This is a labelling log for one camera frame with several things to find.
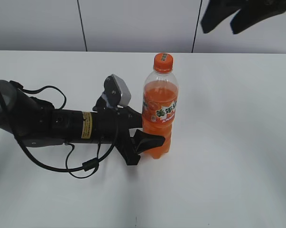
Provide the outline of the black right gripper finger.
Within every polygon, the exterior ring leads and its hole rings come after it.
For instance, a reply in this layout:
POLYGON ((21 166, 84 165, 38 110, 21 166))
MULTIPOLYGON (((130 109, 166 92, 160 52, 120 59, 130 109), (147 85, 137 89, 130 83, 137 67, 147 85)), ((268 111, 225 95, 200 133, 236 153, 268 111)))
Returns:
POLYGON ((245 3, 245 0, 210 0, 201 20, 203 33, 210 33, 245 3))
POLYGON ((232 19, 234 35, 270 17, 286 12, 286 1, 247 1, 232 19))

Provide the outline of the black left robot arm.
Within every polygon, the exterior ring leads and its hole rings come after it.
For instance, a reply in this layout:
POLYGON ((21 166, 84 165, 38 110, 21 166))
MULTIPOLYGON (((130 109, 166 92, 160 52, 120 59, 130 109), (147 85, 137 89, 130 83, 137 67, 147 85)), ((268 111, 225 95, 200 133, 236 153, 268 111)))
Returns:
POLYGON ((116 75, 104 81, 104 91, 90 112, 55 108, 15 81, 0 80, 0 128, 13 134, 24 152, 29 147, 62 144, 109 144, 127 165, 140 154, 160 147, 165 138, 142 132, 142 115, 129 107, 130 91, 116 75))

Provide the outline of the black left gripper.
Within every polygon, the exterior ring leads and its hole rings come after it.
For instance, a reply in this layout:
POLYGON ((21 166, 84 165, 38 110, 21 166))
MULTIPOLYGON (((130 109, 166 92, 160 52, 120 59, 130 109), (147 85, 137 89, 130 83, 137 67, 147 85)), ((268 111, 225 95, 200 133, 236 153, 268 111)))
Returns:
POLYGON ((133 137, 130 129, 142 128, 142 115, 131 107, 112 107, 105 95, 101 95, 93 107, 92 135, 110 148, 98 161, 101 162, 116 148, 128 166, 135 166, 140 160, 141 153, 161 147, 165 137, 152 135, 136 130, 133 137))

